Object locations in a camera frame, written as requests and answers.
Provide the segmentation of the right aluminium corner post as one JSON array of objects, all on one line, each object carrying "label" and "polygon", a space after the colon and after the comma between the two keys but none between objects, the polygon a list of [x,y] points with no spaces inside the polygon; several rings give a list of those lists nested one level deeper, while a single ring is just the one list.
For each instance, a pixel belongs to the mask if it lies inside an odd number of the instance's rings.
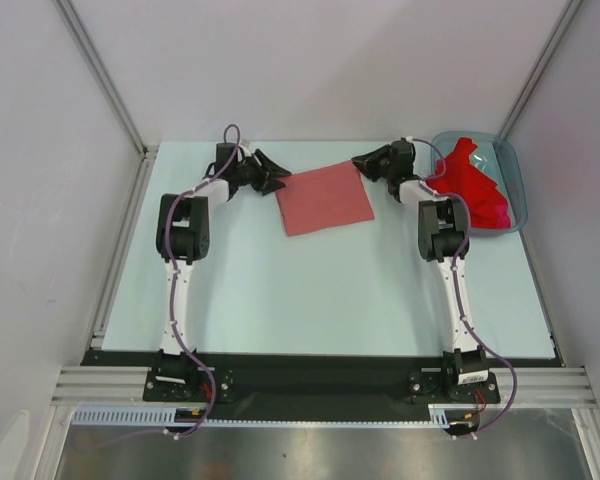
[{"label": "right aluminium corner post", "polygon": [[586,0],[569,0],[565,3],[546,42],[541,48],[533,67],[524,81],[519,94],[498,131],[499,136],[508,138],[512,134],[518,121],[529,106],[544,75],[549,71],[554,58],[566,41],[566,38],[574,27],[580,13],[587,4],[588,1]]}]

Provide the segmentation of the salmon pink t shirt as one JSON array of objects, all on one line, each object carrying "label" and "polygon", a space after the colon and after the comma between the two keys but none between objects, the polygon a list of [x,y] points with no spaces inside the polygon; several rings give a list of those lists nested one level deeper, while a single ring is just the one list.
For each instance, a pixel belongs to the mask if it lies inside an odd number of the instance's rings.
[{"label": "salmon pink t shirt", "polygon": [[351,161],[293,174],[283,183],[275,195],[290,237],[375,219]]}]

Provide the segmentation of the clear blue plastic bin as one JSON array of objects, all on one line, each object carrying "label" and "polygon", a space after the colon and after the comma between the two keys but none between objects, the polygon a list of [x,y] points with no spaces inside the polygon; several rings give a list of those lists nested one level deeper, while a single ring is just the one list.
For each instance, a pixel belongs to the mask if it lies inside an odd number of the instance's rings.
[{"label": "clear blue plastic bin", "polygon": [[469,137],[478,145],[478,148],[470,155],[470,162],[497,182],[498,190],[508,201],[511,218],[511,228],[507,230],[478,229],[471,226],[472,230],[483,235],[519,231],[528,220],[528,209],[518,157],[508,140],[482,132],[447,131],[440,133],[433,139],[435,149],[431,153],[432,169],[436,170],[437,161],[444,161],[461,137]]}]

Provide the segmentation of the aluminium corner post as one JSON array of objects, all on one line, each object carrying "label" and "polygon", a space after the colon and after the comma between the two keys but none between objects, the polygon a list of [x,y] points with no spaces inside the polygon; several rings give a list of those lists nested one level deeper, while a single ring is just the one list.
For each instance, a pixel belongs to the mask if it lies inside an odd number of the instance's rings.
[{"label": "aluminium corner post", "polygon": [[499,136],[508,138],[512,134],[518,121],[529,106],[544,75],[549,71],[554,58],[566,41],[566,38],[574,27],[580,13],[587,4],[588,1],[586,0],[569,0],[565,3],[546,42],[541,48],[533,67],[524,81],[519,94],[498,131]]},{"label": "aluminium corner post", "polygon": [[125,137],[134,151],[141,158],[144,158],[148,147],[143,141],[138,127],[74,2],[70,0],[53,0],[52,4],[64,22],[78,52],[91,72]]}]

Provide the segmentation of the magenta pink garment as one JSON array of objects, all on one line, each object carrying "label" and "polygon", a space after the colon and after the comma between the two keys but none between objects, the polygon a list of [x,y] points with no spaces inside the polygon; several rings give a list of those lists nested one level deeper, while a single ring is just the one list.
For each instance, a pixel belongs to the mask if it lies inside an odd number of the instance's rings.
[{"label": "magenta pink garment", "polygon": [[511,228],[511,218],[506,203],[498,203],[493,206],[491,228],[497,230],[507,230]]}]

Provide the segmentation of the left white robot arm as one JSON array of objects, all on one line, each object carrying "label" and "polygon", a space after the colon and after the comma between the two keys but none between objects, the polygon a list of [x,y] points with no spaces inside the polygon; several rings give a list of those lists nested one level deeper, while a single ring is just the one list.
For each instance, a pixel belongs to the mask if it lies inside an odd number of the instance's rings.
[{"label": "left white robot arm", "polygon": [[266,196],[283,189],[290,176],[262,150],[222,142],[197,186],[161,197],[156,250],[166,269],[167,303],[160,351],[180,355],[195,350],[186,326],[189,290],[195,266],[209,253],[211,213],[242,187]]}]

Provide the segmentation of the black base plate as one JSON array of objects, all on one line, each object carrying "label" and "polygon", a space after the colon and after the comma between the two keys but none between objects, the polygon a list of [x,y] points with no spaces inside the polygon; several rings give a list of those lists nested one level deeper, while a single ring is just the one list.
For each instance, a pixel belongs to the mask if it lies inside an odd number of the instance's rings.
[{"label": "black base plate", "polygon": [[215,402],[214,420],[394,422],[421,420],[431,404],[469,408],[504,401],[513,375],[556,370],[558,359],[488,362],[490,376],[456,386],[439,357],[346,357],[200,354],[201,366],[183,354],[89,350],[81,362],[100,371],[136,368],[140,397],[150,403]]}]

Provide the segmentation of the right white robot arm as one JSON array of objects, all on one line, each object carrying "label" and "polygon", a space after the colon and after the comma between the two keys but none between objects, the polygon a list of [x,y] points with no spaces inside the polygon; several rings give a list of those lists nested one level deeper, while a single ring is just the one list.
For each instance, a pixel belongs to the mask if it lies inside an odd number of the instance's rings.
[{"label": "right white robot arm", "polygon": [[444,292],[449,319],[449,346],[443,357],[453,369],[441,376],[443,393],[453,401],[464,401],[477,389],[477,378],[468,361],[481,354],[466,287],[469,251],[470,212],[456,193],[442,193],[430,183],[446,171],[423,178],[415,172],[416,145],[413,137],[401,138],[378,149],[351,158],[366,179],[384,180],[388,193],[397,202],[417,213],[418,250],[423,261],[432,264]]}]

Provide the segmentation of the bright red t shirt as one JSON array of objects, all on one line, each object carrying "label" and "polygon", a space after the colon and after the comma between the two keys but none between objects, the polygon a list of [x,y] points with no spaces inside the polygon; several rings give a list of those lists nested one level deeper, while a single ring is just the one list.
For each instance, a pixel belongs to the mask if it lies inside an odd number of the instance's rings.
[{"label": "bright red t shirt", "polygon": [[470,162],[477,148],[469,137],[461,137],[445,160],[437,161],[435,173],[426,183],[440,194],[460,195],[469,207],[473,228],[497,230],[491,228],[493,206],[506,203],[509,208],[509,204],[497,182]]}]

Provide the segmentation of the left aluminium corner post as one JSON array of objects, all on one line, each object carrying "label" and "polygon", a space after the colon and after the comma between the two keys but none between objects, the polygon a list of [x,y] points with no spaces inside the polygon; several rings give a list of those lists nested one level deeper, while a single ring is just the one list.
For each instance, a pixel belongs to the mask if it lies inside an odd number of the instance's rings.
[{"label": "left aluminium corner post", "polygon": [[70,0],[53,0],[52,4],[64,22],[78,52],[91,72],[125,137],[134,151],[141,158],[144,158],[148,147],[143,141],[138,127],[74,2]]}]

